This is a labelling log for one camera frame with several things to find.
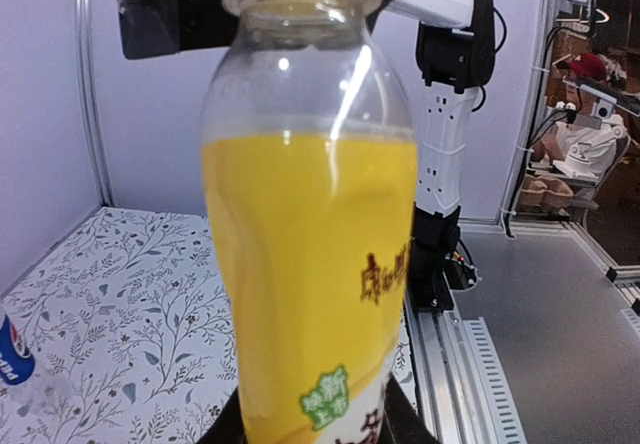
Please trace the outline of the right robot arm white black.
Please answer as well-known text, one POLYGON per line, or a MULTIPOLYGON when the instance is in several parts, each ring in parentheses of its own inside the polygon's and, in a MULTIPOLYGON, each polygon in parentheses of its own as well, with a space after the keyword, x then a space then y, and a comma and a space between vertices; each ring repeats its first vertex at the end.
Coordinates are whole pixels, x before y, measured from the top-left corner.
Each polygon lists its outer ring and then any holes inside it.
MULTIPOLYGON (((130 60, 229 46, 238 20, 222 0, 118 0, 124 56, 130 60)), ((454 306, 452 290, 477 281, 461 247, 459 183, 471 115, 485 103, 495 58, 507 34, 494 0, 382 0, 415 19, 416 63, 427 118, 417 128, 419 173, 409 291, 415 310, 454 306)))

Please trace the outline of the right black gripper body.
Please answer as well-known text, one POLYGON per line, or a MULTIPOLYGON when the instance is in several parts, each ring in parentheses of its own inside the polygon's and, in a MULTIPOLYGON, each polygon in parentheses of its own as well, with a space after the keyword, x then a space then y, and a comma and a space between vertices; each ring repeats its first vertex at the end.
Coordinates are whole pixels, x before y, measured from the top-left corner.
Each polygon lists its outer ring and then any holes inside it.
POLYGON ((117 0, 123 55, 128 60, 224 48, 235 16, 222 0, 117 0))

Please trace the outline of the yellow juice bottle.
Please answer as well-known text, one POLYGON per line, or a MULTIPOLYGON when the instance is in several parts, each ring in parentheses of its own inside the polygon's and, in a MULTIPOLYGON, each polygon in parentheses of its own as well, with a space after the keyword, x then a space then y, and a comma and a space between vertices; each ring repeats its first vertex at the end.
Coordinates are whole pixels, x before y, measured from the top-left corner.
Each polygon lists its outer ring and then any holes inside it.
POLYGON ((223 0, 239 19, 202 169, 251 443, 375 443, 403 311, 417 146, 367 28, 381 0, 223 0))

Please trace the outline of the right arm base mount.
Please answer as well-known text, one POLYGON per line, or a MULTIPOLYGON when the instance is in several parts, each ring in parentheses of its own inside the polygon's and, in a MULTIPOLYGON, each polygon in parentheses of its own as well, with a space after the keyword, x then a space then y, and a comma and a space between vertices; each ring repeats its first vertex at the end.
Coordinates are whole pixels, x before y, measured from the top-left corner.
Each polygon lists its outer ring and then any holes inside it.
POLYGON ((455 308, 454 291, 471 290, 480 281, 478 267, 467 247, 438 254, 411 243, 408 292, 415 314, 443 313, 455 308))

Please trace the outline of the Pepsi bottle blue label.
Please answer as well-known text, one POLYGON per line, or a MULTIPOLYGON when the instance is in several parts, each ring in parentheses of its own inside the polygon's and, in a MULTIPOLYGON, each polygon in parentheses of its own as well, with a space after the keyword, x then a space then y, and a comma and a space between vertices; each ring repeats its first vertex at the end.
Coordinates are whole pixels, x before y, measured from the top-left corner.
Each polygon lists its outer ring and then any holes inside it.
POLYGON ((1 381, 17 388, 33 377, 36 361, 4 308, 1 308, 0 338, 1 381))

